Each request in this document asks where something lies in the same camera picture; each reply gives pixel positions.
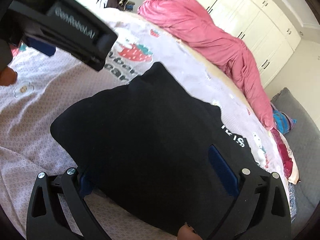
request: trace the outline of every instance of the bed sheet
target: bed sheet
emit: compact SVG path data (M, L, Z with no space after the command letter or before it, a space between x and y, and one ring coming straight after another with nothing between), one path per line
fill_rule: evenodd
M0 88L0 204L24 237L28 202L37 174L41 171L61 174L75 166L50 135L54 119L83 98L127 84L156 61L161 61L190 95L220 106L222 129L229 135L246 137L257 163L280 174L289 196L282 161L271 134L262 127L232 82L226 85L224 81L229 79L220 70L213 70L215 67L206 60L200 61L166 32L130 14L112 10L100 17L112 19L107 24L119 34L103 70L96 72L59 49L53 57L47 57L26 48L11 64L19 73L18 83ZM63 196L60 200L70 227L80 233ZM133 217L101 192L95 191L85 200L114 240L175 239Z

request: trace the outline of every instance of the blue striped pillow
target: blue striped pillow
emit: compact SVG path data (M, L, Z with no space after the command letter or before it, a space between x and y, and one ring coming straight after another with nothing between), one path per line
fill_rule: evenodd
M297 120L292 119L287 114L280 112L273 104L271 104L271 106L273 109L273 119L275 120L277 130L282 134L288 133L290 130L292 130Z

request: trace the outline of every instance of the cabinet handle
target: cabinet handle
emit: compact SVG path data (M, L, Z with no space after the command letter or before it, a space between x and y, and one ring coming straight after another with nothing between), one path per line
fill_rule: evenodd
M266 60L266 61L265 61L265 63L263 63L263 64L262 64L262 66L261 66L261 67L263 67L267 62L268 62L268 60Z
M263 69L266 69L269 64L270 64L270 61L269 61L269 63L268 63Z

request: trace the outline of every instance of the gray cushion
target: gray cushion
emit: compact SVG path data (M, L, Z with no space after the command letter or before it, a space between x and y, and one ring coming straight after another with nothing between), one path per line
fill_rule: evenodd
M279 111L297 119L295 127L284 135L293 151L301 180L294 187L297 217L292 223L292 237L295 237L305 227L320 201L320 131L287 88L274 96L272 103Z

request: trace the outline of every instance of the pink blanket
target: pink blanket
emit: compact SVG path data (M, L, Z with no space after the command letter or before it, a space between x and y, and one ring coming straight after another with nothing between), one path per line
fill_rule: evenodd
M238 38L214 25L196 0L146 0L138 14L183 40L219 67L244 93L263 126L270 130L273 115L252 53Z

